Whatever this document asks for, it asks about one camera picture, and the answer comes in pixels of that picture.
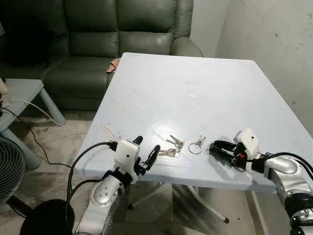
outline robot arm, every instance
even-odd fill
[[[112,224],[112,217],[116,211],[125,188],[135,184],[138,175],[144,175],[157,159],[160,146],[157,145],[150,153],[148,160],[140,161],[139,144],[142,137],[131,141],[116,142],[114,158],[115,171],[107,171],[103,181],[97,183],[91,190],[89,205],[76,229],[75,235],[106,235]]]
[[[210,154],[227,160],[232,166],[262,173],[273,181],[291,219],[291,235],[313,234],[313,191],[302,176],[301,162],[275,154],[260,154],[259,141],[250,129],[240,132],[234,141],[215,141],[210,145]]]

